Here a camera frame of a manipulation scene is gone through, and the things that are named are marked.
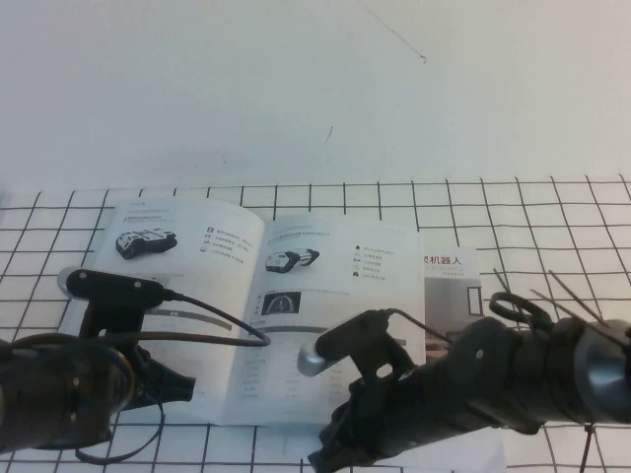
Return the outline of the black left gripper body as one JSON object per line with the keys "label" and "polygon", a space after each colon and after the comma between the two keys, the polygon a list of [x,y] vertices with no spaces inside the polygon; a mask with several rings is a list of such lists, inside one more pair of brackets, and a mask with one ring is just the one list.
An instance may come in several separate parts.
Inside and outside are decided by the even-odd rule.
{"label": "black left gripper body", "polygon": [[141,348],[138,344],[131,345],[125,352],[126,359],[134,374],[133,395],[126,405],[126,410],[139,409],[151,404],[148,394],[147,376],[150,362],[149,352]]}

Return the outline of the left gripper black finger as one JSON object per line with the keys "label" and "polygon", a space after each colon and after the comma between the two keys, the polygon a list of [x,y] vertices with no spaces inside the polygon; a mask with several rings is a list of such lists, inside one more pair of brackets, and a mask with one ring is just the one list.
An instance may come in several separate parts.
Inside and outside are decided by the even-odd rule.
{"label": "left gripper black finger", "polygon": [[192,387],[146,387],[143,397],[155,402],[190,402],[193,393]]}
{"label": "left gripper black finger", "polygon": [[176,372],[156,360],[148,362],[146,376],[154,386],[193,387],[195,378]]}

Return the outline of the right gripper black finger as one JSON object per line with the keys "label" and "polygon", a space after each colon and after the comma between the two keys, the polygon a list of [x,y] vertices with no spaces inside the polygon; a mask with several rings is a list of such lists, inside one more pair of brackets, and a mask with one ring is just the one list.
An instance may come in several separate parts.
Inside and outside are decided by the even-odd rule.
{"label": "right gripper black finger", "polygon": [[342,445],[339,442],[324,444],[310,453],[308,460],[312,466],[366,466],[379,458],[357,445]]}
{"label": "right gripper black finger", "polygon": [[346,401],[335,408],[331,414],[329,423],[319,433],[319,440],[332,441],[340,430],[344,431],[346,429],[350,419],[352,418],[352,414],[352,401]]}

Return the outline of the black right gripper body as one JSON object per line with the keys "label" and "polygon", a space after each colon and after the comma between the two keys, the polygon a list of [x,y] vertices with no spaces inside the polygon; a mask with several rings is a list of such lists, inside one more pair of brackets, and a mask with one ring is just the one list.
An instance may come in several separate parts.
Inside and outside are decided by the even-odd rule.
{"label": "black right gripper body", "polygon": [[422,373],[392,376],[350,386],[353,414],[339,443],[357,445],[379,460],[434,441],[434,387]]}

